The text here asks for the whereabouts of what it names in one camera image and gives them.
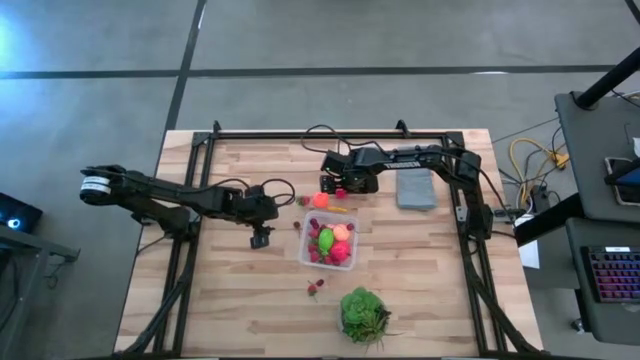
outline keyboard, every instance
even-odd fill
[[[597,302],[640,303],[640,247],[584,247],[582,253]]]

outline blue light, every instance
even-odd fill
[[[17,229],[20,227],[20,220],[19,219],[10,219],[9,221],[7,221],[7,225],[11,228],[11,229]]]

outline concrete floor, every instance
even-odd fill
[[[5,0],[0,71],[178,70],[196,0]],[[192,69],[606,65],[637,45],[622,0],[209,0]],[[498,139],[555,117],[553,95],[601,73],[193,78],[178,129],[489,128]],[[82,248],[61,270],[23,336],[23,359],[108,354],[140,227],[118,208],[78,200],[79,170],[118,163],[152,174],[175,78],[0,80],[0,191],[45,212],[38,233]],[[621,91],[640,88],[632,77]],[[551,122],[518,136],[547,144]],[[494,144],[513,173],[508,137]],[[522,161],[531,151],[516,152]],[[535,159],[534,169],[542,159]],[[547,181],[575,192],[570,169]],[[515,189],[505,186],[513,203]],[[545,348],[554,354],[634,358],[638,348],[596,342],[567,327],[570,291],[532,287]]]

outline wooden tabletop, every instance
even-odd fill
[[[502,191],[488,130],[460,130],[466,147],[482,157],[482,168]],[[184,182],[192,131],[170,131],[157,176]],[[429,140],[379,140],[382,147],[429,144]],[[310,140],[309,146],[336,149],[336,141]],[[239,177],[250,184],[284,178],[298,194],[318,191],[323,154],[306,151],[297,140],[217,140],[209,183]],[[358,218],[357,263],[352,271],[331,271],[298,262],[299,234],[292,223],[307,209],[280,208],[268,224],[276,230],[271,245],[251,250],[251,229],[205,219],[185,330],[184,356],[464,356],[477,348],[448,186],[434,176],[438,207],[400,210],[395,171],[379,175],[376,194],[350,196],[349,214]],[[482,179],[485,201],[498,207]],[[268,194],[286,193],[283,184]],[[510,231],[504,225],[495,229]],[[140,246],[162,236],[146,228]],[[513,239],[494,235],[487,242],[501,307],[534,346],[541,348],[529,290]],[[171,241],[146,249],[137,258],[124,307],[116,350],[130,345],[158,309]],[[316,296],[307,281],[324,279]],[[374,291],[392,312],[384,350],[352,344],[337,330],[342,296],[357,286]],[[488,311],[483,318],[490,348],[495,348]],[[171,345],[170,323],[166,346]]]

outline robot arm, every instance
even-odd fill
[[[121,206],[138,222],[157,221],[172,235],[189,230],[188,207],[201,216],[253,227],[251,247],[257,249],[269,245],[272,228],[263,226],[264,222],[278,217],[274,198],[265,195],[259,185],[244,191],[220,185],[197,189],[127,171],[119,165],[88,167],[81,172],[85,175],[82,201],[95,206]],[[155,200],[180,206],[169,208]]]
[[[453,159],[453,166],[447,158]],[[376,175],[385,170],[430,169],[455,189],[462,190],[469,208],[466,232],[476,238],[489,239],[493,214],[482,197],[478,178],[480,164],[480,156],[471,151],[443,149],[438,145],[391,151],[361,147],[351,150],[348,155],[329,150],[322,170],[330,175],[321,177],[320,186],[328,193],[335,193],[337,188],[349,193],[374,193],[378,191]]]

